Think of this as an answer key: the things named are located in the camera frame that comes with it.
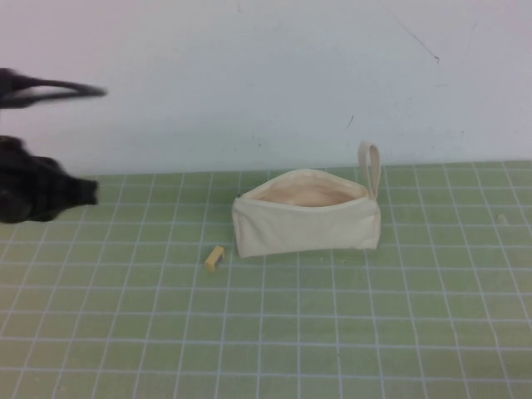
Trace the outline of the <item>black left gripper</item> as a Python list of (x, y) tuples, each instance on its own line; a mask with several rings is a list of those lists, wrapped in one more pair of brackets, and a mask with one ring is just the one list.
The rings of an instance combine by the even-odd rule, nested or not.
[(52, 158), (30, 154), (16, 137), (1, 137), (1, 222), (47, 222), (61, 212), (98, 205), (96, 180), (70, 178)]

